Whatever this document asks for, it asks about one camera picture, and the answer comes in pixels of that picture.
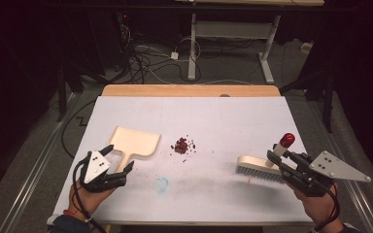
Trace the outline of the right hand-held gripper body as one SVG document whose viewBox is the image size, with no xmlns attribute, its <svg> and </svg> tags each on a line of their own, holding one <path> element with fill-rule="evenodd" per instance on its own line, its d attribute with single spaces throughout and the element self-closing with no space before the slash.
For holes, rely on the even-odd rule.
<svg viewBox="0 0 373 233">
<path fill-rule="evenodd" d="M 324 150 L 317 157 L 301 153 L 304 160 L 295 162 L 296 168 L 285 166 L 287 183 L 308 197 L 323 197 L 336 179 L 367 182 L 371 178 L 340 158 Z"/>
</svg>

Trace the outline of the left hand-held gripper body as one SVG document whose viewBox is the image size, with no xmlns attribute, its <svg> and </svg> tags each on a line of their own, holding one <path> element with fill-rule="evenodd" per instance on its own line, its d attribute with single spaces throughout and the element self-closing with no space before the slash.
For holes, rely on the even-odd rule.
<svg viewBox="0 0 373 233">
<path fill-rule="evenodd" d="M 125 173 L 109 174 L 111 163 L 101 150 L 90 151 L 81 169 L 81 185 L 89 192 L 100 193 L 126 185 Z"/>
</svg>

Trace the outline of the cream plastic dustpan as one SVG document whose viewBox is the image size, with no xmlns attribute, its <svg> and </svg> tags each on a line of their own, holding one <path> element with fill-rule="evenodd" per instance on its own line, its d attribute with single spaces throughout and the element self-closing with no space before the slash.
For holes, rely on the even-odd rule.
<svg viewBox="0 0 373 233">
<path fill-rule="evenodd" d="M 122 172 L 133 156 L 151 156 L 157 147 L 160 135 L 118 126 L 109 140 L 114 150 L 121 152 L 116 172 Z"/>
</svg>

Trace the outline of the cream brush with red cap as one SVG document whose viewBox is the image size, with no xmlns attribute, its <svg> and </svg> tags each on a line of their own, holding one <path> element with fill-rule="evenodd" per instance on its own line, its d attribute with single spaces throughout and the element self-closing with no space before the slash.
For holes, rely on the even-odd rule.
<svg viewBox="0 0 373 233">
<path fill-rule="evenodd" d="M 286 133 L 278 144 L 273 146 L 267 154 L 276 155 L 281 158 L 288 148 L 294 143 L 295 136 L 292 133 Z M 245 176 L 255 177 L 257 179 L 283 183 L 281 171 L 268 157 L 259 158 L 249 155 L 242 155 L 237 158 L 236 173 Z"/>
</svg>

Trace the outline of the pile of red crumbs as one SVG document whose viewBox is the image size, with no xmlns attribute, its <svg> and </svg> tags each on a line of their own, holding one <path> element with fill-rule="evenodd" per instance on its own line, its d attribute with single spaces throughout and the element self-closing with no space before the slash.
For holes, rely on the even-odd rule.
<svg viewBox="0 0 373 233">
<path fill-rule="evenodd" d="M 170 146 L 171 155 L 179 155 L 183 157 L 183 162 L 187 161 L 187 158 L 197 153 L 197 147 L 193 139 L 190 139 L 188 135 L 180 137 L 173 145 Z"/>
</svg>

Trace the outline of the person's left hand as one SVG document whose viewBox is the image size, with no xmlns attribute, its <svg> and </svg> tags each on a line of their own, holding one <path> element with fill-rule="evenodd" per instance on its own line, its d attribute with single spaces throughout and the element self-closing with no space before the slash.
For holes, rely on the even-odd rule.
<svg viewBox="0 0 373 233">
<path fill-rule="evenodd" d="M 79 211 L 88 219 L 96 212 L 101 203 L 112 193 L 113 189 L 92 193 L 84 189 L 80 183 L 71 185 L 69 193 L 69 205 L 66 210 Z"/>
</svg>

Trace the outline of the person's right hand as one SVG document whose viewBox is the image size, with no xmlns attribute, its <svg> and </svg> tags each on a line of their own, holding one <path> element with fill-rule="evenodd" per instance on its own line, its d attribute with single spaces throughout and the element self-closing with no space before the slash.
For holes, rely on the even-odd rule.
<svg viewBox="0 0 373 233">
<path fill-rule="evenodd" d="M 329 194 L 323 197 L 308 197 L 293 185 L 289 186 L 298 200 L 302 202 L 304 211 L 307 216 L 316 224 L 320 226 L 332 217 L 332 209 L 334 202 Z"/>
</svg>

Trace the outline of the red wristband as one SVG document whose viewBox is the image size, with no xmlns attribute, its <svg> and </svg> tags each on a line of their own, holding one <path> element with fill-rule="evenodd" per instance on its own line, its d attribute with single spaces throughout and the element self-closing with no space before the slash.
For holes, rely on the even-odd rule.
<svg viewBox="0 0 373 233">
<path fill-rule="evenodd" d="M 81 220 L 83 222 L 89 222 L 89 219 L 84 214 L 82 214 L 79 211 L 64 210 L 63 214 L 65 216 L 72 216 L 72 217 L 74 217 L 74 218 L 76 218 L 78 220 Z"/>
</svg>

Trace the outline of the black stand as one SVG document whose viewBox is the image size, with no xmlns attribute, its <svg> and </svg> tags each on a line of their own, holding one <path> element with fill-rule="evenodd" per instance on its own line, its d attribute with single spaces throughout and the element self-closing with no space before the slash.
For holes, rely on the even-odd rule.
<svg viewBox="0 0 373 233">
<path fill-rule="evenodd" d="M 307 101 L 323 100 L 322 123 L 326 131 L 331 133 L 333 86 L 334 74 L 332 72 L 318 71 L 284 85 L 279 91 L 281 94 L 285 94 L 292 89 L 305 89 Z"/>
<path fill-rule="evenodd" d="M 79 74 L 79 66 L 74 63 L 62 63 L 57 71 L 58 83 L 58 118 L 60 122 L 66 115 L 67 96 L 66 86 L 69 86 L 73 93 L 82 93 L 84 86 Z"/>
</svg>

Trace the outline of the white table cover sheet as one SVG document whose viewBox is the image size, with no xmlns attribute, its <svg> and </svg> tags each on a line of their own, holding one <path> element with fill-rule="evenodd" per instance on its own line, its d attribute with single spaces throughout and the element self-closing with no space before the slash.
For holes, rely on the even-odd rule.
<svg viewBox="0 0 373 233">
<path fill-rule="evenodd" d="M 283 97 L 110 97 L 97 99 L 76 153 L 105 148 L 116 127 L 157 133 L 154 154 L 138 157 L 124 187 L 96 211 L 120 224 L 290 224 L 310 219 L 292 191 L 237 174 L 241 155 L 264 157 L 298 132 Z M 171 155 L 180 137 L 197 153 Z"/>
</svg>

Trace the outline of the white-legged desk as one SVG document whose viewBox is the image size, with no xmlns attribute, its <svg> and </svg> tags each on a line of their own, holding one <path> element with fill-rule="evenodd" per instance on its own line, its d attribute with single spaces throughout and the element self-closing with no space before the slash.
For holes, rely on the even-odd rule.
<svg viewBox="0 0 373 233">
<path fill-rule="evenodd" d="M 178 0 L 179 2 L 189 2 L 193 7 L 204 4 L 214 4 L 219 7 L 221 4 L 243 7 L 273 7 L 282 10 L 284 7 L 294 7 L 297 9 L 321 7 L 323 0 Z M 271 73 L 268 56 L 278 30 L 281 14 L 276 13 L 268 22 L 238 22 L 226 19 L 203 20 L 198 19 L 197 14 L 191 15 L 190 22 L 190 49 L 188 56 L 187 79 L 196 81 L 198 74 L 197 58 L 201 52 L 201 47 L 197 42 L 200 38 L 228 38 L 228 39 L 261 39 L 266 41 L 265 49 L 257 54 L 258 63 L 263 77 L 268 84 L 273 84 L 274 78 Z"/>
</svg>

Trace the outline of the metal floor rail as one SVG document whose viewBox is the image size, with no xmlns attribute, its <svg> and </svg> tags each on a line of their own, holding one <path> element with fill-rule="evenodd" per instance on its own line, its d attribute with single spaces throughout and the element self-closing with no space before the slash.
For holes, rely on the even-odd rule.
<svg viewBox="0 0 373 233">
<path fill-rule="evenodd" d="M 25 178 L 20 183 L 19 191 L 0 226 L 0 233 L 13 233 L 16 225 L 31 198 L 36 185 L 47 166 L 51 156 L 51 150 L 62 127 L 65 118 L 72 113 L 81 98 L 80 94 L 71 93 L 66 98 L 67 110 L 61 118 L 58 118 L 57 110 L 50 110 L 43 119 L 37 123 L 25 143 L 22 145 L 19 155 L 12 164 L 15 168 L 10 172 L 10 180 L 14 183 L 18 178 L 17 172 L 22 172 Z"/>
<path fill-rule="evenodd" d="M 341 181 L 341 218 L 363 233 L 373 233 L 373 165 L 349 124 L 337 96 L 332 100 L 329 132 L 323 124 L 323 104 L 309 101 L 308 107 L 318 127 L 322 147 L 371 178 L 370 183 Z"/>
</svg>

